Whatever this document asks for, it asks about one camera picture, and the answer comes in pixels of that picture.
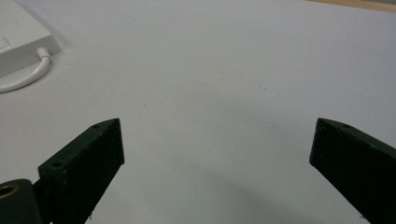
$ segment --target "wooden strip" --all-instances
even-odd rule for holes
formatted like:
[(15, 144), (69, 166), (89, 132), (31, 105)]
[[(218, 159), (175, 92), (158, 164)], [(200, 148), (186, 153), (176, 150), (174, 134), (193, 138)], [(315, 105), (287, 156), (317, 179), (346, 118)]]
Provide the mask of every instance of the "wooden strip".
[(377, 3), (365, 0), (307, 0), (310, 2), (328, 3), (345, 7), (360, 7), (378, 11), (396, 12), (396, 5)]

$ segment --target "black object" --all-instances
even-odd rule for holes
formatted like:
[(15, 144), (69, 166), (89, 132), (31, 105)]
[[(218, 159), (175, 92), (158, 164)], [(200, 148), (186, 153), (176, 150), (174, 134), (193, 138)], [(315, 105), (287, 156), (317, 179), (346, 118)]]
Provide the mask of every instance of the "black object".
[(396, 149), (347, 124), (318, 119), (310, 163), (373, 224), (396, 223)]
[(124, 164), (120, 120), (91, 126), (38, 167), (0, 185), (1, 224), (83, 224)]

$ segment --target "cable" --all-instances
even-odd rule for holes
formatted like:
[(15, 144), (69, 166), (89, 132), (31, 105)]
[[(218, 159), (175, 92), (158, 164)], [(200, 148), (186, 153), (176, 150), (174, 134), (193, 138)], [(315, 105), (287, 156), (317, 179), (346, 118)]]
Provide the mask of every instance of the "cable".
[(27, 86), (37, 80), (39, 80), (41, 77), (43, 77), (49, 66), (50, 66), (50, 53), (46, 48), (39, 48), (37, 49), (37, 55), (40, 57), (41, 63), (37, 67), (37, 69), (30, 74), (27, 77), (24, 77), (23, 79), (4, 85), (0, 86), (0, 93), (7, 92), (7, 91), (15, 91), (19, 88), (22, 88), (24, 86)]

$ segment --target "white power adapter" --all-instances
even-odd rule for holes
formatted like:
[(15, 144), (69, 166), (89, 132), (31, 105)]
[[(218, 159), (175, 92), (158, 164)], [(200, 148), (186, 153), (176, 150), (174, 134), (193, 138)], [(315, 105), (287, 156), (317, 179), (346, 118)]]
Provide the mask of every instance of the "white power adapter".
[(52, 34), (12, 0), (0, 0), (0, 77), (41, 61), (28, 77), (0, 84), (0, 92), (14, 91), (41, 78), (50, 55), (61, 51)]

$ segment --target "white cable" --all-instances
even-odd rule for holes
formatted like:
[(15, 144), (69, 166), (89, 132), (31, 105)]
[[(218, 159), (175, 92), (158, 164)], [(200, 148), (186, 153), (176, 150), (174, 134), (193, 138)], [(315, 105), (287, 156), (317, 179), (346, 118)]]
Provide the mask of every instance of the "white cable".
[(37, 81), (38, 79), (40, 79), (41, 77), (44, 76), (44, 74), (46, 74), (49, 65), (50, 65), (50, 53), (46, 48), (39, 48), (37, 49), (37, 54), (40, 57), (41, 63), (40, 65), (37, 67), (37, 69), (30, 74), (27, 77), (24, 77), (23, 79), (4, 85), (4, 86), (0, 86), (0, 93), (3, 92), (7, 92), (7, 91), (15, 91), (19, 88), (22, 88), (24, 86), (27, 86), (35, 81)]

